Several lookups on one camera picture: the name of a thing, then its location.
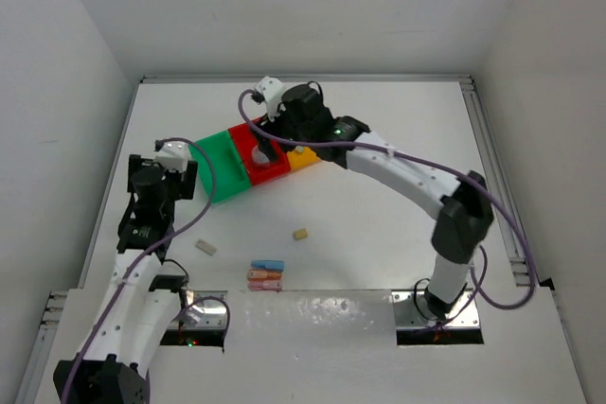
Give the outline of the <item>clear jar of clips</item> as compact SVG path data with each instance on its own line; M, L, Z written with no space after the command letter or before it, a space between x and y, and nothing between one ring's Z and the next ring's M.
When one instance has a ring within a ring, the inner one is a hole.
M256 167L267 168L272 166L277 158L273 149L263 150L259 146L255 146L251 150L251 158Z

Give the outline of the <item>long grey eraser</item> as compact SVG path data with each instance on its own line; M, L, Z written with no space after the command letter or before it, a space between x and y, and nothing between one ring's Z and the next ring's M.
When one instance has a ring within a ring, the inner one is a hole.
M217 252L217 248L203 239L198 239L195 242L195 247L207 255L213 256Z

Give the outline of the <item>small beige eraser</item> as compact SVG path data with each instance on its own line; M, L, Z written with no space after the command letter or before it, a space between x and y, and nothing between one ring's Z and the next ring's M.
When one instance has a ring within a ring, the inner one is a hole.
M306 229L298 229L293 232L294 240L298 241L304 239L308 236L308 232Z

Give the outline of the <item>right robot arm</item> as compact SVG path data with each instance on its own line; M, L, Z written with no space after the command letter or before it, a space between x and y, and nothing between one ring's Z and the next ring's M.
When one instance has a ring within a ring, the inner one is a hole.
M273 163L279 149L308 147L324 162L386 185L435 221L431 244L437 256L419 313L427 320L445 320L467 286L472 255L494 220L490 202L477 190L485 179L474 171L458 179L397 157L364 122L333 116L321 88L311 82L288 88L265 77L252 99L266 108L253 129L255 162Z

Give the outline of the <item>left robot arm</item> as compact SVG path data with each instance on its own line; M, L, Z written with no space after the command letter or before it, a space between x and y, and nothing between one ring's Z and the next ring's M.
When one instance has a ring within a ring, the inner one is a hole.
M175 204L194 195L198 165L186 149L128 162L126 210L112 275L89 334L53 383L62 403L147 403L149 366L182 306L184 275L161 272Z

